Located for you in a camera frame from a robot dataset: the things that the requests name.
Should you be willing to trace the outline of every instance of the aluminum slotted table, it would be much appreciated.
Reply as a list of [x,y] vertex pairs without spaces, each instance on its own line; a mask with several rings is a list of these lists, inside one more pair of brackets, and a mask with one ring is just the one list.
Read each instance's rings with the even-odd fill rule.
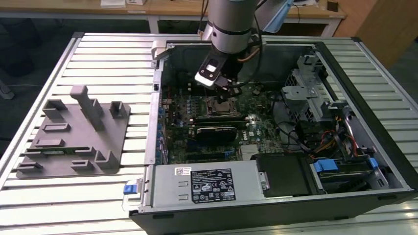
[[[266,36],[267,41],[324,41],[386,127],[401,150],[418,169],[418,105],[377,61],[362,42],[352,38]],[[79,34],[70,41],[51,77],[0,160],[2,234],[146,234],[122,209],[123,185],[145,172],[147,123],[155,40],[198,40],[195,35]],[[90,97],[101,103],[121,100],[131,106],[130,126],[118,174],[20,180],[16,166],[31,145],[44,116],[48,98],[74,103],[72,85],[89,85]],[[337,96],[342,92],[336,84]],[[239,230],[238,234],[417,234],[418,201],[381,207],[354,219]]]

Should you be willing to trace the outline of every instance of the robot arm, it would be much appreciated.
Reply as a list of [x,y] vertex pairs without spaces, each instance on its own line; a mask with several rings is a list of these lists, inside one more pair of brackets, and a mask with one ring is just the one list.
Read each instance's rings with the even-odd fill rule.
[[[209,25],[202,37],[203,40],[211,39],[211,51],[199,67],[195,80],[207,88],[217,89],[218,102],[241,94],[239,87],[243,84],[237,84],[238,73],[243,63],[249,60],[247,58],[251,58],[258,52],[262,54],[263,51],[261,32],[258,32],[259,37],[251,37],[258,2],[266,1],[209,1]],[[279,26],[283,23],[290,5],[286,4],[289,7],[281,8],[281,11],[286,11],[285,14],[275,15],[283,18],[279,19]]]

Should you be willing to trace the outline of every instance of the white light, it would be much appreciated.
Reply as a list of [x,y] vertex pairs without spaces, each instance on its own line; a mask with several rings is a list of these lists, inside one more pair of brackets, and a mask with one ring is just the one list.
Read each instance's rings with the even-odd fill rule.
[[214,65],[210,65],[210,64],[209,64],[209,66],[207,66],[207,70],[209,70],[209,71],[211,71],[211,72],[214,72],[214,71],[215,71],[215,69],[217,69],[217,67],[215,67]]

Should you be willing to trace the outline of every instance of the red cable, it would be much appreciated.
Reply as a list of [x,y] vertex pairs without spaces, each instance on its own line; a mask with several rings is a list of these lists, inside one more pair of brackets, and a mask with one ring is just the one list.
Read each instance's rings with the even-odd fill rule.
[[353,152],[354,152],[354,156],[357,157],[358,156],[358,143],[353,136],[349,136],[349,135],[346,136],[353,140]]
[[326,133],[330,133],[330,132],[336,132],[336,131],[333,131],[333,130],[328,130],[328,131],[325,131],[325,132],[324,132],[324,134],[322,134],[322,136],[321,136],[321,144],[324,144],[324,143],[325,143]]

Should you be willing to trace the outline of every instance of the power supply label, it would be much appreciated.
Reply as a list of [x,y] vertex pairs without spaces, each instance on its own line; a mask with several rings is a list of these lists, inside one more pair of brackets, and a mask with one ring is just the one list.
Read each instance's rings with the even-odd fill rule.
[[231,169],[191,172],[191,200],[194,203],[237,200]]

